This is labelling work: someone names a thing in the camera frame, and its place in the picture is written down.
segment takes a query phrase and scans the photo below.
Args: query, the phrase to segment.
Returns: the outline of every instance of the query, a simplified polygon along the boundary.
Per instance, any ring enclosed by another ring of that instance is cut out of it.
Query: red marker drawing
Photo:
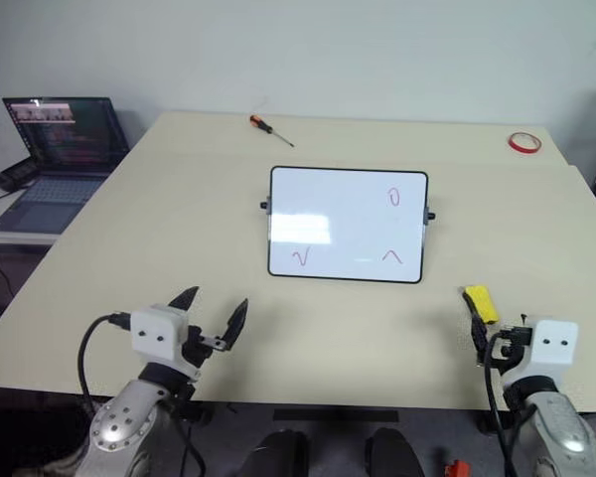
[[[395,259],[399,262],[399,264],[402,265],[402,262],[397,256],[397,253],[395,253],[393,250],[389,250],[387,253],[385,253],[384,256],[381,258],[381,261],[385,261],[389,253],[392,253]]]
[[[399,205],[399,191],[394,187],[388,189],[388,199],[393,206],[397,207]]]
[[[291,256],[297,256],[298,257],[298,261],[300,262],[300,266],[305,266],[305,264],[307,263],[307,257],[309,256],[309,248],[311,248],[311,246],[308,246],[307,249],[305,250],[305,257],[304,258],[297,251],[294,251],[291,254]]]

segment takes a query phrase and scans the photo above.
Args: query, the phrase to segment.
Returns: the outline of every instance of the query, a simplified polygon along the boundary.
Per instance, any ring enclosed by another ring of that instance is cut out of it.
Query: laptop screen
[[[43,172],[110,172],[128,153],[107,97],[5,97],[3,101]]]

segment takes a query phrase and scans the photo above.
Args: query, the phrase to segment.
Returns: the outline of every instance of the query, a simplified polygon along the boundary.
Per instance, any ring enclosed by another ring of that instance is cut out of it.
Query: white wall
[[[132,142],[167,109],[543,124],[591,180],[596,0],[0,0],[5,95],[109,95]]]

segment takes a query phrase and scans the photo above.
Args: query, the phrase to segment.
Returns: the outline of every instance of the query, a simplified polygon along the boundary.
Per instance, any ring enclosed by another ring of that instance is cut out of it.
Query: whiteboard frame
[[[273,212],[274,198],[272,196],[273,191],[273,176],[275,169],[318,169],[323,171],[354,171],[354,172],[391,172],[397,174],[423,174],[426,177],[426,189],[424,191],[424,211],[423,211],[423,230],[421,236],[421,256],[419,260],[419,279],[415,281],[402,281],[402,280],[378,280],[374,278],[347,278],[338,276],[320,276],[320,275],[290,275],[286,273],[273,273],[271,271],[271,215]],[[313,166],[282,166],[277,165],[269,171],[269,196],[267,197],[267,272],[271,276],[288,276],[291,278],[321,278],[324,280],[346,280],[346,281],[372,281],[381,283],[405,283],[405,284],[416,284],[422,280],[423,269],[424,269],[424,246],[426,243],[426,227],[428,226],[428,183],[430,179],[428,174],[424,171],[415,170],[394,170],[394,169],[359,169],[351,167],[313,167]]]

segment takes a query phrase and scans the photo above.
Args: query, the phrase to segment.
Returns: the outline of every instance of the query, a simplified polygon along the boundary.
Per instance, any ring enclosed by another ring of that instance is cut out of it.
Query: laptop
[[[0,232],[61,234],[128,153],[107,97],[2,99],[40,176],[0,216]]]

